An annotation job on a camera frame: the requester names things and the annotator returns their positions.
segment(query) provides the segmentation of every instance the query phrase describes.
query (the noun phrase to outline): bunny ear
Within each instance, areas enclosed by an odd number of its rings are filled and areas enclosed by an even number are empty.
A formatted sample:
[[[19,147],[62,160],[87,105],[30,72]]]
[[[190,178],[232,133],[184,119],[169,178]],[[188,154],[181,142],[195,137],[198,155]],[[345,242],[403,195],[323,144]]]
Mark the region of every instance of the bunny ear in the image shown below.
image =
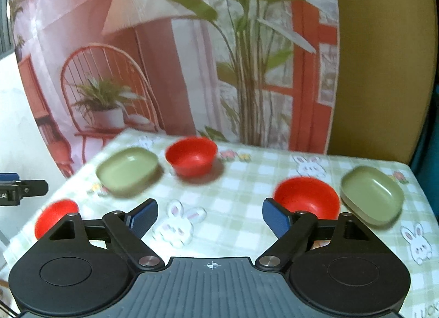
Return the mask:
[[[401,234],[403,235],[403,238],[408,242],[411,243],[414,239],[414,235],[411,232],[410,229],[406,228],[405,226],[401,227]]]
[[[420,223],[416,223],[415,227],[414,227],[414,234],[418,237],[418,236],[424,236],[424,228],[422,227],[422,225]]]
[[[173,200],[168,206],[168,216],[180,217],[183,216],[183,206],[178,200]]]
[[[320,157],[311,157],[309,159],[310,162],[314,162],[314,163],[320,163]]]
[[[194,208],[187,212],[185,217],[192,223],[200,223],[206,218],[206,211],[203,208]]]
[[[304,159],[302,156],[294,156],[293,158],[297,163],[306,163],[306,159]]]

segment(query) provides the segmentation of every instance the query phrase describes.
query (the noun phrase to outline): oval green dish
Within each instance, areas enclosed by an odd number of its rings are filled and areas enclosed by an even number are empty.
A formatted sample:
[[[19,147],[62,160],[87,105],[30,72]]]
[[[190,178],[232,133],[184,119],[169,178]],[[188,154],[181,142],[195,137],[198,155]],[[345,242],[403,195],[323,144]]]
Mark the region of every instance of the oval green dish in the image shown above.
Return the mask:
[[[96,176],[114,195],[134,196],[146,189],[158,166],[156,154],[142,147],[130,147],[102,162]]]
[[[404,193],[389,176],[360,166],[342,179],[342,201],[363,221],[374,226],[392,222],[401,212]]]

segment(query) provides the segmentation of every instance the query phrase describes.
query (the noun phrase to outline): checkered tablecloth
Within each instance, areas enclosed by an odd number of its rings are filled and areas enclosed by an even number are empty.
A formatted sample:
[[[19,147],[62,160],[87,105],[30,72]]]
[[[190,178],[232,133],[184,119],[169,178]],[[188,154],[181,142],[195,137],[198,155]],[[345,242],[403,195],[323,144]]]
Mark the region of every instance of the checkered tablecloth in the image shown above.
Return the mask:
[[[171,256],[237,257],[249,256],[253,262],[270,247],[276,237],[262,219],[262,203],[273,194],[276,185],[291,176],[298,176],[295,156],[305,160],[309,154],[276,151],[231,143],[218,143],[223,154],[221,166],[211,178],[187,183],[173,174],[164,158],[166,147],[175,137],[157,136],[126,130],[110,142],[102,152],[70,178],[45,205],[63,198],[75,200],[84,219],[96,219],[112,210],[130,211],[148,198],[159,204],[159,219],[166,218],[171,200],[178,200],[184,210],[204,208],[204,221],[194,225],[192,241],[176,249],[156,240],[150,230],[143,238],[165,262]],[[116,199],[105,194],[98,183],[96,166],[113,153],[129,146],[141,145],[155,152],[163,167],[161,178],[146,191],[131,199]],[[374,229],[380,239],[405,263],[411,274],[410,292],[402,307],[405,318],[439,317],[439,228],[432,209],[409,167],[396,162],[384,162],[347,157],[317,156],[323,171],[321,180],[339,192],[344,174],[358,165],[369,165],[391,176],[401,186],[405,203],[399,219],[386,230]],[[15,262],[36,242],[34,225],[41,208],[15,236],[4,253],[8,265]],[[341,204],[341,211],[348,209]],[[423,236],[432,247],[432,256],[421,263],[412,258],[410,244],[401,234],[406,227],[415,233],[420,224]]]

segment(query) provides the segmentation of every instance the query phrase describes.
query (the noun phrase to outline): printed backdrop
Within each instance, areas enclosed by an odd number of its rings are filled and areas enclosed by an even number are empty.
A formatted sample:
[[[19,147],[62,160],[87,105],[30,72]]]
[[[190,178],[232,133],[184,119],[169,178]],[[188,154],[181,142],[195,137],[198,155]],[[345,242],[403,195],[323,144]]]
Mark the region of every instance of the printed backdrop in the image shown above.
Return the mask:
[[[9,0],[9,12],[65,176],[127,127],[326,152],[337,0]]]

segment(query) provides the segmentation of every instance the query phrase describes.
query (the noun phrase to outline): lampshade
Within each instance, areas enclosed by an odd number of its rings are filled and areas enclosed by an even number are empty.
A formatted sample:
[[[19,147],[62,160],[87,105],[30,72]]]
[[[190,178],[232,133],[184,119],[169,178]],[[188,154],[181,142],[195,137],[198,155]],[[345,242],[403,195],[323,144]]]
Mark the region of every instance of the lampshade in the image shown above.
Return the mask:
[[[168,0],[112,0],[102,35],[160,18],[193,15]]]

